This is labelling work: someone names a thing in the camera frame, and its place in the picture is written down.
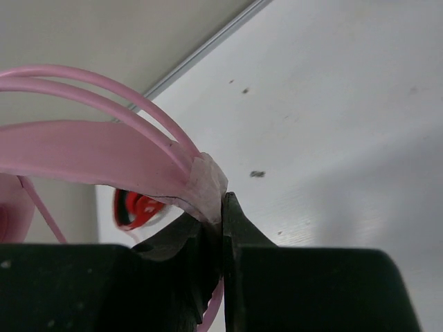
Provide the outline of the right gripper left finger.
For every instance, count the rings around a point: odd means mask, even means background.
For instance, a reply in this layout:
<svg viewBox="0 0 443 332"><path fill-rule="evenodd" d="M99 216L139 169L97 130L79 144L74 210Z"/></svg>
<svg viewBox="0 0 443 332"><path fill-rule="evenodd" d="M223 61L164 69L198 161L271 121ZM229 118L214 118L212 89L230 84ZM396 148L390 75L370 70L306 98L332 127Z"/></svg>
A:
<svg viewBox="0 0 443 332"><path fill-rule="evenodd" d="M223 290L189 214L133 248L1 246L2 331L207 331Z"/></svg>

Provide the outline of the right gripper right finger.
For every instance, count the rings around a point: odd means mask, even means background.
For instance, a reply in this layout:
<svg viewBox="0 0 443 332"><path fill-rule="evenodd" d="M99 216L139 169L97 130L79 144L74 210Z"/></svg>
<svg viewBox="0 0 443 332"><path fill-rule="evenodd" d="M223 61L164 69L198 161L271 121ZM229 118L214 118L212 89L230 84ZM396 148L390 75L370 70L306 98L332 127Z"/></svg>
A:
<svg viewBox="0 0 443 332"><path fill-rule="evenodd" d="M274 244L234 193L222 205L227 331L419 331L406 285L383 251Z"/></svg>

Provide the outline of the pink headphones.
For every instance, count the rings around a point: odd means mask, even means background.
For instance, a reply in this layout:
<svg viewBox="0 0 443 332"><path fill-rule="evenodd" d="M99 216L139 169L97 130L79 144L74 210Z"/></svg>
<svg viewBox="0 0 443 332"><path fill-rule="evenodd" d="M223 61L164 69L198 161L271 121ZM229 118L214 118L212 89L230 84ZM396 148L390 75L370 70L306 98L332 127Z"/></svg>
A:
<svg viewBox="0 0 443 332"><path fill-rule="evenodd" d="M1 90L74 100L115 118L1 128L1 246L70 245L36 193L32 177L107 185L176 206L200 222L223 283L219 256L228 181L170 116L115 80L68 66L3 71Z"/></svg>

